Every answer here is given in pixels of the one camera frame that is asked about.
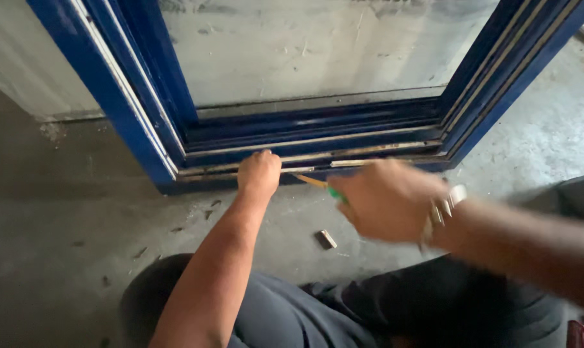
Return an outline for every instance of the wristwatch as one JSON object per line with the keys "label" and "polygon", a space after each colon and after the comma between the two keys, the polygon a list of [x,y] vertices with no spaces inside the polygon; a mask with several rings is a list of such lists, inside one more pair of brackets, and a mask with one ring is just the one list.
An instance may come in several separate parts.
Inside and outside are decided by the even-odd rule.
{"label": "wristwatch", "polygon": [[453,216],[455,206],[466,199],[467,196],[466,186],[457,185],[451,187],[445,199],[432,200],[432,209],[427,214],[427,222],[425,228],[423,228],[423,233],[420,235],[419,249],[421,251],[427,250],[429,242],[434,238],[436,227],[445,225],[445,216]]}

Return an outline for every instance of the glass pane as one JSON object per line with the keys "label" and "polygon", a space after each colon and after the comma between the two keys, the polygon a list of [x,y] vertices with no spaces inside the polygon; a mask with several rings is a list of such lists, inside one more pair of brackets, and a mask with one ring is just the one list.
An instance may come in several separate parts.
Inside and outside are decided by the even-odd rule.
{"label": "glass pane", "polygon": [[446,85],[498,0],[159,4],[203,108]]}

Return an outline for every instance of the dusty floor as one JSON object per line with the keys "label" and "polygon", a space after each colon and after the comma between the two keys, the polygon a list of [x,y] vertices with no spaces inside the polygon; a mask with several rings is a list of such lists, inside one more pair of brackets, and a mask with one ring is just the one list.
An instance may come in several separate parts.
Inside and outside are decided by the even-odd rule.
{"label": "dusty floor", "polygon": [[[194,251],[234,192],[160,196],[107,122],[40,127],[0,94],[0,347],[118,347],[123,289],[159,255]],[[517,203],[583,174],[584,44],[573,39],[447,176]],[[319,248],[320,229],[337,249]],[[360,240],[324,192],[295,185],[273,197],[254,269],[337,280],[424,257]]]}

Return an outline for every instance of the blue door frame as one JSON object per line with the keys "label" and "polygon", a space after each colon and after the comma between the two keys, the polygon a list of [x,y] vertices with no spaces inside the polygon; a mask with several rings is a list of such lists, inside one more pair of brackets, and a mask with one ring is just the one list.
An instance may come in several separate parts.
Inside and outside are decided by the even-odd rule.
{"label": "blue door frame", "polygon": [[584,23],[584,0],[502,0],[439,97],[199,120],[157,1],[28,3],[162,193],[226,185],[265,148],[317,178],[451,169]]}

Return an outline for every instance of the person's left arm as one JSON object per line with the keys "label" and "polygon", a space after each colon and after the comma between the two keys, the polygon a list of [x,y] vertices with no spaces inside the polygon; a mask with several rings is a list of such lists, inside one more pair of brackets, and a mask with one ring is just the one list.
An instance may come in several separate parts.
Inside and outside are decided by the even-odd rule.
{"label": "person's left arm", "polygon": [[238,194],[180,276],[150,347],[226,347],[247,288],[255,239],[279,185],[281,159],[269,150],[245,159]]}

